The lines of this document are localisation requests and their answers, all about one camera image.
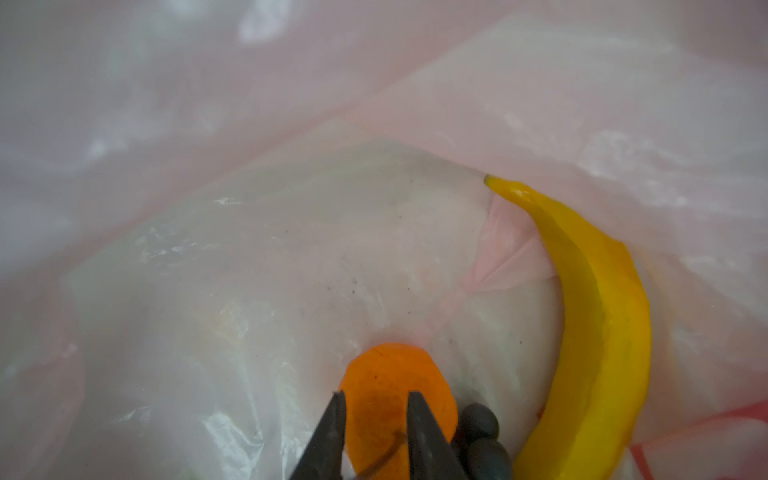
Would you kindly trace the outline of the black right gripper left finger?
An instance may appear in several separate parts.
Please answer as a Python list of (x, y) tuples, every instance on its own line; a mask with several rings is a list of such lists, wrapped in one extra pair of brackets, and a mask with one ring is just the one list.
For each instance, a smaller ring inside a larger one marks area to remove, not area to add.
[(347, 407), (345, 394), (334, 392), (291, 480), (340, 480), (345, 446)]

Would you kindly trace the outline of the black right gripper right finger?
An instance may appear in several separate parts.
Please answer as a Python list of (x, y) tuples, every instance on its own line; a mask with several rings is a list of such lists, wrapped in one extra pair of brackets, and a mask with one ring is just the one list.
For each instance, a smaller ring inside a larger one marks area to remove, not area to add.
[(407, 400), (407, 445), (411, 480), (467, 480), (425, 397), (410, 391)]

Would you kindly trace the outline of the fake orange tangerine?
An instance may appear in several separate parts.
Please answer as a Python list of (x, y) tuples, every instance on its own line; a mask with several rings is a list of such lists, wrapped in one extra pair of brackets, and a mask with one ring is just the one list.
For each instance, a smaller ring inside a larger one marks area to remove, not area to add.
[(365, 351), (348, 365), (340, 389), (347, 407), (345, 450), (357, 473), (406, 433), (411, 391), (423, 394), (446, 440), (456, 431), (458, 409), (450, 386), (419, 347), (385, 343)]

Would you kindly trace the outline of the pink printed plastic bag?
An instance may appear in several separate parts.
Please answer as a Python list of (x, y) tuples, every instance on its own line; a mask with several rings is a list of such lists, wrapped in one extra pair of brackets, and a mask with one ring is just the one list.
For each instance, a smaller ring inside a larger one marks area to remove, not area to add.
[(765, 478), (763, 1), (3, 2), (2, 477), (286, 479), (383, 342), (517, 455), (561, 288), (486, 175), (646, 289), (613, 477)]

